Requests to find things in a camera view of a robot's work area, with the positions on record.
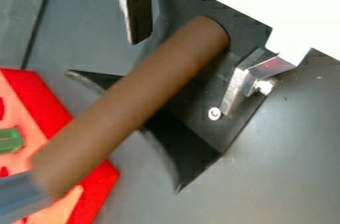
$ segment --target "metal clamp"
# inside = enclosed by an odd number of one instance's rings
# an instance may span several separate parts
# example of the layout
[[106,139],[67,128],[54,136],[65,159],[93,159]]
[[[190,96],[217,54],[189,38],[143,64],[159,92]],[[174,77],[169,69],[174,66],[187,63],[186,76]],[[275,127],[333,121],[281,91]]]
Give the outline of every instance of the metal clamp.
[[207,111],[209,118],[217,120],[221,114],[229,115],[241,98],[249,97],[254,92],[259,91],[267,96],[277,81],[271,76],[294,68],[275,54],[257,48],[237,65],[218,109],[211,108]]

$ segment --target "brown cylinder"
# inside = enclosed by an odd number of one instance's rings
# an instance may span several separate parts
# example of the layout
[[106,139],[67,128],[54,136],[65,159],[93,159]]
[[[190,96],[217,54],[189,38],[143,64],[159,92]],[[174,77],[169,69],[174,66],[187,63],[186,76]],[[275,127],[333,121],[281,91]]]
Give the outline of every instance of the brown cylinder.
[[165,41],[31,158],[31,175],[61,197],[221,53],[227,36],[198,16]]

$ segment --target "red object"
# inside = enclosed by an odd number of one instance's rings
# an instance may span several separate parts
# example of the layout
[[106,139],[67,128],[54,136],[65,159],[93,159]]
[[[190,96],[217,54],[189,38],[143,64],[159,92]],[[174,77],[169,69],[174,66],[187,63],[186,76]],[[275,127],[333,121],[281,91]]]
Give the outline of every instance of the red object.
[[0,119],[2,119],[2,116],[3,116],[3,102],[2,102],[2,99],[0,99]]
[[9,175],[6,167],[1,167],[0,169],[0,178],[3,178]]
[[[0,69],[0,77],[3,77],[7,82],[45,138],[50,139],[54,133],[71,120],[66,109],[34,72]],[[0,115],[2,112],[3,118],[5,111],[6,106],[3,104],[3,107],[0,107]],[[105,160],[79,183],[83,190],[66,224],[93,223],[118,176],[119,173]]]

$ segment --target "gray metal surface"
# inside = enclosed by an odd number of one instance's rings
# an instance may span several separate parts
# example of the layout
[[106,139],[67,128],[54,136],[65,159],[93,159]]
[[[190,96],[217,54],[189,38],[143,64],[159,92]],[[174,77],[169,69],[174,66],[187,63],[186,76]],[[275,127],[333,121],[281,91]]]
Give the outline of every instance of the gray metal surface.
[[[175,18],[186,1],[166,0],[179,6],[169,5],[163,10]],[[210,11],[207,7],[202,8],[214,17],[219,9]],[[233,21],[227,27],[231,39],[239,42],[231,42],[234,52],[225,58],[237,62],[235,53],[251,49],[243,42],[265,42],[262,34],[267,32],[265,26],[246,24],[247,19],[231,11],[221,23],[226,18]],[[161,41],[167,34],[163,29],[170,33],[170,26],[185,20],[169,23],[158,18],[153,39]],[[66,69],[123,75],[154,47],[149,40],[129,45],[118,0],[50,0],[29,68],[38,71],[77,114],[95,94],[63,77]],[[217,75],[221,80],[210,86],[225,89],[222,76],[229,74]],[[179,195],[171,193],[162,149],[134,133],[110,156],[122,176],[95,223],[337,224],[338,78],[338,65],[329,65],[322,57],[309,59],[307,66],[287,74],[225,157]],[[213,98],[219,100],[222,91],[219,94]]]
[[218,106],[219,112],[230,115],[234,106],[242,104],[243,97],[249,98],[255,91],[267,96],[275,84],[275,79],[270,77],[294,68],[273,53],[255,48],[233,70]]
[[119,0],[130,44],[142,41],[153,31],[151,0]]
[[0,65],[19,68],[42,0],[0,0]]

